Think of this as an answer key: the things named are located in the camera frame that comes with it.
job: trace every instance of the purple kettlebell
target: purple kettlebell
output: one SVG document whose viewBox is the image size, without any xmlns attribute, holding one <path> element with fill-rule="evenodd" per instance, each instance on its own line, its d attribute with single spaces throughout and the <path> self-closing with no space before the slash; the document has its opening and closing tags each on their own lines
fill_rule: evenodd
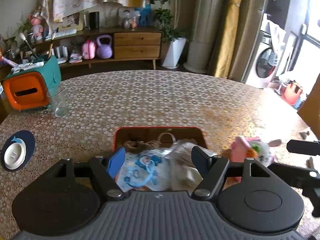
<svg viewBox="0 0 320 240">
<path fill-rule="evenodd" d="M 101 44 L 101 38 L 109 38 L 109 44 Z M 110 58 L 112 56 L 111 43 L 112 37 L 110 35 L 101 35 L 97 38 L 97 55 L 99 58 Z"/>
</svg>

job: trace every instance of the floral tablecloth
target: floral tablecloth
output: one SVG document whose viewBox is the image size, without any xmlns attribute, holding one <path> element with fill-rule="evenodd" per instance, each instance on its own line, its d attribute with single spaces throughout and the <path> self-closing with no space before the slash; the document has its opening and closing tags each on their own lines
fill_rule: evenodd
<svg viewBox="0 0 320 240">
<path fill-rule="evenodd" d="M 122 126 L 196 126 L 210 149 L 222 153 L 237 135 L 285 143 L 299 138 L 305 123 L 273 92 L 205 75 L 171 71 L 117 71 L 63 81 L 69 112 L 57 118 L 50 109 L 9 115 L 0 125 L 0 145 L 19 130 L 29 130 L 36 149 L 25 168 L 0 168 L 0 227 L 11 238 L 19 229 L 12 216 L 14 197 L 61 158 L 85 162 L 112 149 Z M 282 163 L 305 166 L 308 156 L 276 148 Z M 306 211 L 298 231 L 309 235 L 320 220 L 304 198 Z"/>
</svg>

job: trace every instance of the black speaker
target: black speaker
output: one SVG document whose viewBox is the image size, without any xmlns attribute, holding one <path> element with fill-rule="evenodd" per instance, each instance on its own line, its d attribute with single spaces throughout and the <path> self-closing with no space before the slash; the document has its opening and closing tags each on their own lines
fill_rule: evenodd
<svg viewBox="0 0 320 240">
<path fill-rule="evenodd" d="M 99 12 L 89 13 L 89 25 L 91 30 L 99 28 Z"/>
</svg>

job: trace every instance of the pink bag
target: pink bag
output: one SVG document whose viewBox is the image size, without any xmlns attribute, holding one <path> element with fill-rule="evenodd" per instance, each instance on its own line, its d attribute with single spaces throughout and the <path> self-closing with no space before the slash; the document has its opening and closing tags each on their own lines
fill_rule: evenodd
<svg viewBox="0 0 320 240">
<path fill-rule="evenodd" d="M 93 59 L 96 55 L 96 44 L 91 41 L 87 40 L 83 45 L 82 45 L 82 57 L 84 59 Z"/>
</svg>

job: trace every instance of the drinking glass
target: drinking glass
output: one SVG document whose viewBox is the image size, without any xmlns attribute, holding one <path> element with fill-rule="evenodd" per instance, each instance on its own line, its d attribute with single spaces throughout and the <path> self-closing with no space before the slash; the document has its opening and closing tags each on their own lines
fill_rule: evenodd
<svg viewBox="0 0 320 240">
<path fill-rule="evenodd" d="M 60 86 L 52 87 L 47 92 L 50 98 L 51 110 L 56 117 L 63 117 L 68 112 L 68 106 L 63 89 Z"/>
</svg>

